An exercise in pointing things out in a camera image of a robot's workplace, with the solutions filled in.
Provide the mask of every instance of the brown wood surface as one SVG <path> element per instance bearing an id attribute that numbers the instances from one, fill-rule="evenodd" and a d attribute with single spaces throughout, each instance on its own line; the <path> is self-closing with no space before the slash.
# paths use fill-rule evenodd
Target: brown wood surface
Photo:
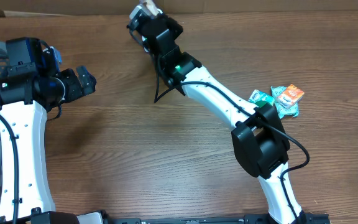
<path id="1" fill-rule="evenodd" d="M 294 83 L 306 92 L 287 133 L 311 154 L 290 174 L 303 209 L 358 223 L 358 12 L 174 15 L 177 43 L 243 98 Z M 153 104 L 149 56 L 127 16 L 0 19 L 0 40 L 32 36 L 86 65 L 96 93 L 47 124 L 50 190 L 61 212 L 178 218 L 265 213 L 257 179 L 234 158 L 225 125 L 172 92 Z M 296 147 L 290 165 L 303 162 Z"/>

